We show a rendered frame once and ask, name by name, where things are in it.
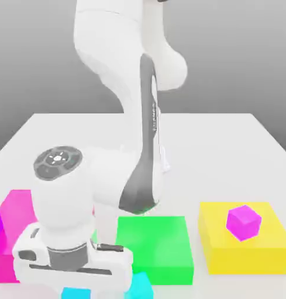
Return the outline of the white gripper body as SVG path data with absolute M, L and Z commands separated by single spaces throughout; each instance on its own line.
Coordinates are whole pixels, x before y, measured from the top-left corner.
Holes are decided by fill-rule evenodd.
M 128 249 L 21 249 L 14 254 L 13 268 L 21 283 L 44 284 L 59 293 L 65 287 L 124 293 L 132 282 L 132 263 Z

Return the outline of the small cyan cube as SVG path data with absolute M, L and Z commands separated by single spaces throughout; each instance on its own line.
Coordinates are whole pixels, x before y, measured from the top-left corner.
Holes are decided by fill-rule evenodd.
M 91 299 L 91 290 L 65 287 L 61 293 L 61 299 Z
M 125 292 L 124 299 L 154 299 L 154 291 L 146 272 L 133 275 L 130 289 Z

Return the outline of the small magenta cube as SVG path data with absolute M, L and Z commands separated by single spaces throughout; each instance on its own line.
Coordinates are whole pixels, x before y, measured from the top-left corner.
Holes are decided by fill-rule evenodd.
M 259 234 L 262 217 L 250 206 L 242 205 L 228 211 L 227 230 L 240 242 Z

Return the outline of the large green box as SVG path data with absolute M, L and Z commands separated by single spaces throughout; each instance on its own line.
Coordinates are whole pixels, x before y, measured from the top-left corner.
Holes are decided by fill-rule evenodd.
M 193 283 L 194 261 L 183 216 L 120 216 L 116 244 L 133 252 L 133 273 L 155 286 Z

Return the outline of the large pink box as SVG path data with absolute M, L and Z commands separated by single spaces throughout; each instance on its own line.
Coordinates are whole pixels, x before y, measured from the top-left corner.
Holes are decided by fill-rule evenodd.
M 47 249 L 48 251 L 73 251 L 87 249 L 83 244 L 65 250 L 47 248 L 37 233 L 39 225 L 33 209 L 30 190 L 12 190 L 0 205 L 4 234 L 0 237 L 0 283 L 17 283 L 13 268 L 14 254 L 21 249 Z

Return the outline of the large yellow box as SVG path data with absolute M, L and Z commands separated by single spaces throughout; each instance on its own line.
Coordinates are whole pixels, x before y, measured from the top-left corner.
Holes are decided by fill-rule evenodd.
M 286 274 L 286 230 L 268 202 L 249 202 L 262 217 L 258 236 L 239 241 L 227 228 L 242 202 L 202 202 L 198 229 L 209 274 Z

